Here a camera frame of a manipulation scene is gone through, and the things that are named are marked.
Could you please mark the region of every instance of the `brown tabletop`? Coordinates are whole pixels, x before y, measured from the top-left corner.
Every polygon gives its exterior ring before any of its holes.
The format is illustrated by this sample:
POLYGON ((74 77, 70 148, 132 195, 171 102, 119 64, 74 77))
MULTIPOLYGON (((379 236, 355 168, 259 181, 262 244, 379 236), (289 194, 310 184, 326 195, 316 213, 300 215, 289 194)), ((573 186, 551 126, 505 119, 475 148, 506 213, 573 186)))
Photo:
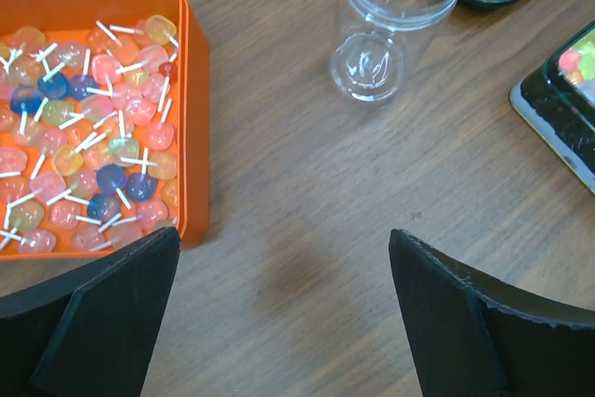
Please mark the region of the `brown tabletop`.
MULTIPOLYGON (((143 397, 419 396, 393 228, 595 309, 595 201, 509 103, 595 0, 459 5, 381 107, 329 82, 336 0, 190 2, 212 46, 211 231, 180 259, 143 397)), ((4 263, 0 292, 80 263, 4 263)))

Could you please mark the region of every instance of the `plastic cup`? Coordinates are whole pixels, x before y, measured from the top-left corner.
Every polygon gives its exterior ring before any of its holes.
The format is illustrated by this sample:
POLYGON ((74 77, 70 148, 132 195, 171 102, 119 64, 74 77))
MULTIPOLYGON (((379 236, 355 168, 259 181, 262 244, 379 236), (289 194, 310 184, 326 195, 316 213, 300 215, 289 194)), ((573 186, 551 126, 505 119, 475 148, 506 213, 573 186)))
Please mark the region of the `plastic cup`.
POLYGON ((361 101, 394 97, 456 0, 338 0, 330 71, 361 101))

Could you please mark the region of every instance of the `orange container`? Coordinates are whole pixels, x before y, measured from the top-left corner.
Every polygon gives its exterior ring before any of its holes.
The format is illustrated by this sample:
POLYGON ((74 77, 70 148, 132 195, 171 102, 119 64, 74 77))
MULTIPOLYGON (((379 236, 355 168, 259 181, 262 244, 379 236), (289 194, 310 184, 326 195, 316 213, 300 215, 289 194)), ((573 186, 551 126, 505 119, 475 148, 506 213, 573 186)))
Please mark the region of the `orange container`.
MULTIPOLYGON (((11 34, 24 25, 42 30, 49 41, 69 39, 85 42, 88 31, 96 20, 106 24, 134 27, 140 19, 160 14, 178 25, 178 81, 172 85, 169 97, 172 108, 168 122, 175 123, 177 135, 167 151, 178 158, 178 224, 182 246, 190 248, 200 244, 206 235, 209 221, 208 208, 208 43, 187 0, 0 0, 11 5, 10 14, 0 20, 0 36, 9 42, 11 34)), ((137 128, 134 136, 143 147, 144 129, 137 128)), ((16 146, 9 133, 0 134, 0 146, 16 146)), ((39 156, 35 148, 22 148, 29 162, 23 175, 29 177, 34 161, 39 156)), ((51 170, 49 162, 41 173, 51 170)), ((159 180, 159 190, 163 181, 159 180)), ((47 206, 43 205, 46 216, 47 206)), ((0 222, 4 221, 6 204, 0 204, 0 222)), ((123 218, 134 212, 123 208, 123 218)), ((73 231, 59 231, 44 218, 40 228, 50 230, 57 238, 51 253, 21 255, 19 243, 11 241, 0 251, 0 260, 39 258, 89 258, 112 253, 113 249, 99 252, 79 252, 70 247, 73 231)))

